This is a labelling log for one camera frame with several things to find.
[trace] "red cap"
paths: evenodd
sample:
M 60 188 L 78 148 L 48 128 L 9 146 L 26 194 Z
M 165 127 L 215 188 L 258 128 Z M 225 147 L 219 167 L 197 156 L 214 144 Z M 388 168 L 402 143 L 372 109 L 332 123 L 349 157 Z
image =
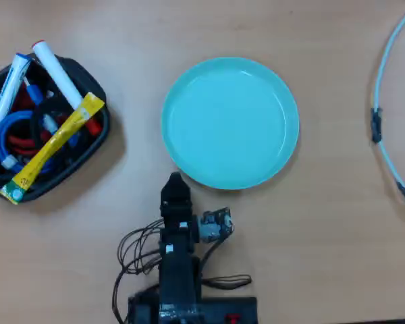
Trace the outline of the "red cap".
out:
M 43 40 L 43 39 L 38 40 L 37 42 L 35 42 L 35 43 L 32 45 L 32 48 L 33 48 L 37 43 L 41 43 L 41 42 L 44 42 L 44 40 Z

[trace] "wire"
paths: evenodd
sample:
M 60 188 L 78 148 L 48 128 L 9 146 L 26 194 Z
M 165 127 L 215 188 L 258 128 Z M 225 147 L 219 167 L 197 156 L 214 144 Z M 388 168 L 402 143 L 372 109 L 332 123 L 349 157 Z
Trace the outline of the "wire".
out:
M 12 170 L 14 173 L 20 172 L 24 166 L 6 149 L 6 134 L 12 125 L 21 120 L 29 120 L 32 114 L 32 111 L 17 111 L 6 116 L 0 123 L 0 162 L 4 168 Z M 54 166 L 54 159 L 49 159 L 42 168 L 41 173 L 50 172 Z
M 129 234 L 126 234 L 120 241 L 119 246 L 117 247 L 117 259 L 121 265 L 121 271 L 117 276 L 117 279 L 114 283 L 113 289 L 113 298 L 112 298 L 112 309 L 119 324 L 129 324 L 128 316 L 125 317 L 123 320 L 122 316 L 120 315 L 118 305 L 117 305 L 117 295 L 120 282 L 125 274 L 131 275 L 139 275 L 140 273 L 148 274 L 152 271 L 156 266 L 160 265 L 162 256 L 160 255 L 160 250 L 152 250 L 150 252 L 144 253 L 144 246 L 146 241 L 149 237 L 155 234 L 160 234 L 161 229 L 163 227 L 163 219 L 158 219 L 146 227 L 142 227 L 136 229 Z M 227 238 L 231 236 L 234 232 L 234 225 L 232 224 L 232 230 L 228 234 L 222 235 L 215 243 L 212 244 L 210 249 L 205 253 L 204 257 L 201 259 L 199 272 L 200 277 L 203 272 L 203 268 L 206 265 L 207 261 L 209 260 L 210 256 L 215 252 L 222 243 L 224 243 Z M 131 250 L 134 250 L 133 259 L 126 262 L 127 256 L 129 255 Z M 243 286 L 247 286 L 248 284 L 252 283 L 252 278 L 249 275 L 231 275 L 225 277 L 212 277 L 206 278 L 201 280 L 201 284 L 210 288 L 220 289 L 220 290 L 234 290 Z M 149 292 L 152 290 L 159 289 L 160 284 L 156 283 L 153 286 L 148 287 L 144 292 Z
M 402 18 L 400 23 L 396 26 L 396 28 L 394 29 L 393 33 L 391 34 L 391 36 L 387 42 L 387 45 L 385 46 L 384 54 L 381 59 L 381 63 L 379 65 L 377 79 L 375 82 L 375 89 L 374 89 L 374 93 L 373 93 L 373 112 L 375 114 L 378 114 L 380 111 L 380 107 L 379 107 L 380 94 L 379 93 L 380 93 L 380 89 L 381 89 L 381 83 L 383 80 L 385 67 L 387 65 L 387 60 L 389 58 L 390 51 L 393 47 L 393 44 L 395 43 L 396 38 L 398 37 L 400 31 L 403 29 L 404 26 L 405 26 L 405 16 Z M 383 155 L 383 158 L 384 158 L 391 174 L 393 175 L 393 177 L 398 185 L 398 188 L 402 191 L 402 194 L 405 196 L 405 182 L 400 177 L 398 170 L 395 168 L 392 160 L 390 159 L 390 156 L 384 146 L 384 142 L 382 141 L 382 139 L 378 142 L 378 147 L 381 151 L 381 154 Z
M 151 255 L 154 254 L 158 254 L 161 251 L 158 250 L 152 250 L 148 253 L 144 253 L 141 255 L 141 258 L 145 258 L 145 257 L 149 257 Z M 119 273 L 119 275 L 117 276 L 117 279 L 115 280 L 114 283 L 114 289 L 113 289 L 113 300 L 112 300 L 112 309 L 113 309 L 113 313 L 115 315 L 115 318 L 117 319 L 117 321 L 119 322 L 119 324 L 125 324 L 125 321 L 122 319 L 122 316 L 120 315 L 119 309 L 117 307 L 117 295 L 118 295 L 118 290 L 119 290 L 119 286 L 120 286 L 120 281 L 122 280 L 123 276 L 126 273 L 126 269 L 131 267 L 133 263 L 137 262 L 137 260 L 132 260 L 130 263 L 128 263 L 125 267 L 123 267 Z
M 117 279 L 114 283 L 113 289 L 113 299 L 112 299 L 112 309 L 115 315 L 115 318 L 119 324 L 127 324 L 128 318 L 122 319 L 120 315 L 118 305 L 117 305 L 117 294 L 120 281 L 122 280 L 125 274 L 129 275 L 139 275 L 140 273 L 148 274 L 152 271 L 157 265 L 161 262 L 160 250 L 152 250 L 150 252 L 143 252 L 144 245 L 146 244 L 147 239 L 154 235 L 160 234 L 161 228 L 163 225 L 163 219 L 158 219 L 150 223 L 146 227 L 136 229 L 129 234 L 126 234 L 120 241 L 119 246 L 117 247 L 117 259 L 121 265 L 121 271 L 117 276 Z M 126 262 L 129 252 L 134 249 L 134 258 Z M 147 262 L 144 260 L 150 256 L 153 258 L 149 259 Z
M 201 284 L 220 290 L 235 290 L 252 283 L 250 275 L 230 275 L 226 277 L 213 277 L 201 280 Z

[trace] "black container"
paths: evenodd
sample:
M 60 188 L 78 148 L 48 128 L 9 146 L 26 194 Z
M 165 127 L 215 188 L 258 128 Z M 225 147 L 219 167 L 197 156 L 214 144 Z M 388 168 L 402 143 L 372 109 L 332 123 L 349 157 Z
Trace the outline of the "black container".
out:
M 36 84 L 42 89 L 42 87 L 44 87 L 46 84 L 52 83 L 53 81 L 42 65 L 36 61 L 34 54 L 30 54 L 29 56 L 31 56 L 34 61 L 30 64 L 26 75 L 29 78 L 36 80 Z M 107 102 L 105 91 L 78 62 L 74 61 L 73 59 L 59 56 L 57 56 L 57 58 L 83 97 L 87 94 L 87 92 L 92 92 L 98 98 L 102 99 L 104 102 Z M 10 65 L 0 71 L 0 90 L 5 82 L 9 67 Z M 62 169 L 60 172 L 57 172 L 57 174 L 49 175 L 48 177 L 44 177 L 39 180 L 36 179 L 32 187 L 30 187 L 25 193 L 21 203 L 34 200 L 59 185 L 62 181 L 64 181 L 64 179 L 78 170 L 78 168 L 83 165 L 84 162 L 87 161 L 88 158 L 90 158 L 93 153 L 95 153 L 96 150 L 102 145 L 109 133 L 110 116 L 107 106 L 105 105 L 93 116 L 93 118 L 95 118 L 102 125 L 102 132 L 95 138 L 90 137 L 90 142 L 86 145 L 85 149 L 77 152 L 76 156 L 72 160 L 72 163 L 70 163 L 66 168 Z M 0 164 L 0 189 L 6 183 L 8 183 L 13 176 L 14 174 L 5 170 Z

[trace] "black clip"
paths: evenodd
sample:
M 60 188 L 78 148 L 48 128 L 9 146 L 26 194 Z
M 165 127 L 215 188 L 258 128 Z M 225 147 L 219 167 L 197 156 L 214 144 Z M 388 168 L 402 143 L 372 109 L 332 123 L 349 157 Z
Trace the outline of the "black clip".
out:
M 378 144 L 383 139 L 381 133 L 381 108 L 371 109 L 371 130 L 372 130 L 372 142 Z
M 399 181 L 396 181 L 396 185 L 398 186 L 399 191 L 405 197 L 405 187 Z

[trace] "blue marker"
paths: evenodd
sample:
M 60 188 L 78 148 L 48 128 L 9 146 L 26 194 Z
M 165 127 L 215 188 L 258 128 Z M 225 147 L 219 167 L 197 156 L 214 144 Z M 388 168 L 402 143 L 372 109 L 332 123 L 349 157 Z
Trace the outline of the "blue marker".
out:
M 12 108 L 15 97 L 20 89 L 22 79 L 26 75 L 32 59 L 28 56 L 16 53 L 12 65 L 7 73 L 5 83 L 0 91 L 0 122 Z

